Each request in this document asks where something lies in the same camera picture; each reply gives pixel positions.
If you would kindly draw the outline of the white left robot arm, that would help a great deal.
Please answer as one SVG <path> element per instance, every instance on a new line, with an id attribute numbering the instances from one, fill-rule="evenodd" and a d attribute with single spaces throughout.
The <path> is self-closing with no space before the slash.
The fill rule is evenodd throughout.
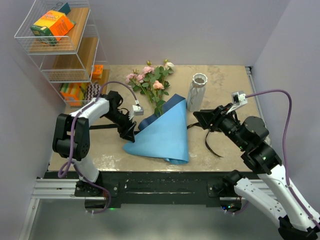
<path id="1" fill-rule="evenodd" d="M 101 129 L 100 125 L 93 124 L 100 118 L 107 118 L 112 123 L 106 128 L 116 128 L 120 138 L 135 141 L 134 115 L 120 110 L 122 102 L 123 98 L 118 92 L 110 91 L 94 97 L 75 112 L 58 115 L 56 119 L 52 149 L 66 159 L 58 171 L 58 177 L 64 178 L 70 167 L 74 166 L 79 176 L 76 186 L 90 196 L 108 195 L 103 187 L 101 173 L 89 157 L 90 130 Z"/>

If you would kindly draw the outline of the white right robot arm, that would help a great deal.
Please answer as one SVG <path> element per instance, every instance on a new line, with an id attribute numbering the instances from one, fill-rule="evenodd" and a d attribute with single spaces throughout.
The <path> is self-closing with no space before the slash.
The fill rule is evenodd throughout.
<path id="1" fill-rule="evenodd" d="M 222 193 L 236 194 L 264 213 L 276 226 L 284 240 L 316 240 L 320 231 L 320 215 L 286 180 L 286 169 L 276 151 L 265 142 L 269 135 L 264 121 L 249 116 L 238 120 L 230 104 L 216 109 L 195 111 L 193 115 L 204 130 L 220 131 L 241 151 L 244 164 L 273 193 L 270 197 L 243 174 L 233 170 L 220 185 Z"/>

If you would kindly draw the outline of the blue wrapping paper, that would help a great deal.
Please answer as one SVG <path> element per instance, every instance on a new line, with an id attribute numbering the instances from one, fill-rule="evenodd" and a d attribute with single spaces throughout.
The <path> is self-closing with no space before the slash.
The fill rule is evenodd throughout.
<path id="1" fill-rule="evenodd" d="M 123 146 L 126 153 L 160 158 L 174 164 L 189 163 L 186 99 L 173 95 L 164 105 L 161 116 L 150 115 L 138 125 L 135 142 Z"/>

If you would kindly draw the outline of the pink rose stem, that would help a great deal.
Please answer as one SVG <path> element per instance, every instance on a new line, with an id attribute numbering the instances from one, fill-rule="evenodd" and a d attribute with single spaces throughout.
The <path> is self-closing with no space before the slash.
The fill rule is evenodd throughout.
<path id="1" fill-rule="evenodd" d="M 172 73 L 172 68 L 166 59 L 163 65 L 152 66 L 150 62 L 142 69 L 143 80 L 141 83 L 144 94 L 154 107 L 154 114 L 160 117 L 164 113 L 164 96 L 168 96 L 167 88 L 170 86 L 167 77 Z"/>
<path id="2" fill-rule="evenodd" d="M 156 79 L 155 69 L 152 66 L 145 66 L 142 72 L 134 70 L 126 76 L 125 81 L 134 92 L 139 92 L 147 97 L 151 104 L 161 100 L 162 84 Z"/>

